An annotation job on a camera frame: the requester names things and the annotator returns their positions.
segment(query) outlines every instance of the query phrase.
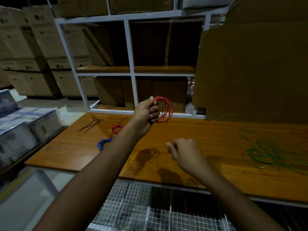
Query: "green wire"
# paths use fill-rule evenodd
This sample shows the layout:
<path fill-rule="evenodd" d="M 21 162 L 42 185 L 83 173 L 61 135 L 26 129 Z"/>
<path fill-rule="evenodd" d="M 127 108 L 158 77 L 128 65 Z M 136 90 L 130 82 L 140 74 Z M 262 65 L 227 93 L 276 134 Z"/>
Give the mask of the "green wire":
<path fill-rule="evenodd" d="M 267 140 L 263 137 L 259 137 L 255 144 L 254 141 L 252 141 L 249 137 L 241 133 L 243 131 L 250 132 L 251 134 L 254 133 L 247 129 L 239 129 L 237 132 L 242 138 L 246 139 L 251 144 L 251 147 L 242 153 L 242 157 L 247 164 L 259 169 L 264 169 L 268 165 L 276 165 L 290 169 L 299 174 L 308 175 L 308 163 L 297 156 L 296 152 L 282 150 L 275 143 L 277 140 Z M 263 166 L 249 162 L 246 155 L 248 155 L 254 162 Z M 298 164 L 295 165 L 289 163 L 287 156 L 296 158 L 298 160 Z"/>

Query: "right hand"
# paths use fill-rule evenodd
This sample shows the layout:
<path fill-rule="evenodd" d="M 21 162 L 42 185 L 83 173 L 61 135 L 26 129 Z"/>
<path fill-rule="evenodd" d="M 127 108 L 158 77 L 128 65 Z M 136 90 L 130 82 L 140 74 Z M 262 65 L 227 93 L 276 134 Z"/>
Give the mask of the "right hand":
<path fill-rule="evenodd" d="M 172 159 L 186 173 L 198 177 L 198 173 L 210 168 L 195 140 L 175 139 L 172 143 L 166 143 L 166 146 L 168 152 L 172 153 Z"/>

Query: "shelf frame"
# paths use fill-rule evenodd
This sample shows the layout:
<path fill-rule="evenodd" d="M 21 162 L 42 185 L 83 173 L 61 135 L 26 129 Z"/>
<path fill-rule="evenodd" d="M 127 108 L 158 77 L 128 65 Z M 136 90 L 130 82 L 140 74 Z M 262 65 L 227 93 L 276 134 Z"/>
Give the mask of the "shelf frame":
<path fill-rule="evenodd" d="M 69 60 L 72 72 L 74 74 L 76 83 L 78 85 L 83 103 L 87 109 L 87 112 L 93 113 L 109 113 L 109 114 L 125 114 L 125 115 L 133 115 L 133 111 L 126 111 L 126 110 L 110 110 L 110 109 L 95 109 L 95 105 L 99 103 L 99 101 L 95 102 L 95 105 L 90 105 L 87 96 L 85 94 L 85 88 L 83 84 L 80 83 L 78 77 L 80 76 L 130 76 L 132 79 L 132 86 L 133 86 L 133 96 L 134 96 L 134 104 L 135 106 L 138 105 L 138 92 L 137 92 L 137 84 L 136 84 L 136 76 L 194 76 L 194 73 L 135 73 L 134 71 L 134 57 L 133 57 L 133 47 L 132 47 L 132 38 L 130 32 L 130 25 L 129 22 L 132 20 L 147 20 L 147 19 L 160 19 L 160 18 L 174 18 L 174 17 L 193 17 L 193 16 L 201 16 L 205 18 L 204 21 L 204 28 L 203 30 L 206 31 L 210 28 L 210 21 L 212 14 L 220 14 L 224 15 L 227 13 L 229 7 L 222 7 L 222 8 L 207 8 L 207 9 L 198 9 L 198 10 L 178 10 L 178 0 L 174 0 L 173 10 L 172 11 L 163 11 L 163 12 L 151 12 L 151 13 L 134 13 L 134 14 L 119 14 L 119 15 L 111 15 L 110 13 L 110 6 L 109 0 L 107 1 L 108 5 L 108 13 L 109 15 L 105 16 L 92 16 L 92 17 L 77 17 L 72 19 L 64 19 L 64 18 L 55 18 L 55 24 L 57 30 L 60 35 L 60 39 L 64 46 L 65 53 Z M 128 51 L 128 60 L 129 60 L 129 73 L 77 73 L 76 68 L 74 66 L 73 57 L 71 56 L 71 49 L 69 44 L 67 44 L 67 39 L 64 34 L 64 30 L 62 25 L 64 24 L 81 24 L 81 23 L 94 23 L 94 22 L 110 22 L 110 21 L 123 21 L 124 22 L 124 29 L 125 29 L 125 37 L 126 37 L 126 44 L 127 44 L 127 51 Z M 205 115 L 197 115 L 197 111 L 194 108 L 192 114 L 185 114 L 185 113 L 174 113 L 172 117 L 179 117 L 179 118 L 196 118 L 196 119 L 205 119 Z"/>

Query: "wooden table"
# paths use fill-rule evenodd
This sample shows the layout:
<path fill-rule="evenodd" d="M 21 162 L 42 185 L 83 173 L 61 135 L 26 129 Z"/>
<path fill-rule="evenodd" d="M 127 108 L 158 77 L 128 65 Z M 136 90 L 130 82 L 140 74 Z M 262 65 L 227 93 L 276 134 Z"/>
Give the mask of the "wooden table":
<path fill-rule="evenodd" d="M 110 137 L 111 125 L 126 115 L 86 113 L 49 144 L 32 156 L 26 164 L 39 169 L 79 172 L 98 153 L 97 143 Z M 103 122 L 85 133 L 79 129 L 94 119 Z M 150 132 L 134 148 L 123 167 L 120 178 L 154 184 L 193 187 L 203 186 L 183 172 L 167 152 L 165 143 L 175 138 L 193 138 L 208 161 L 243 193 L 278 201 L 308 202 L 308 175 L 286 168 L 267 166 L 258 169 L 242 158 L 251 144 L 239 135 L 244 133 L 256 141 L 261 137 L 282 149 L 308 154 L 308 126 L 216 122 L 199 119 L 172 118 L 168 123 L 154 124 Z"/>

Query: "coiled red wire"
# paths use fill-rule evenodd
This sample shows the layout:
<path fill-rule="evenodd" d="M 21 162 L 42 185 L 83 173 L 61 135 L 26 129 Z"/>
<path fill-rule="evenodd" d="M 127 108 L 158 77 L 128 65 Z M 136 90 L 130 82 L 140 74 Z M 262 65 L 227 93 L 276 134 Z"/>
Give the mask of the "coiled red wire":
<path fill-rule="evenodd" d="M 161 115 L 161 117 L 159 117 L 158 122 L 163 123 L 163 122 L 168 121 L 173 115 L 173 106 L 172 106 L 171 100 L 164 98 L 162 96 L 157 96 L 157 97 L 154 98 L 154 101 L 160 101 L 161 105 L 163 107 L 162 115 Z"/>

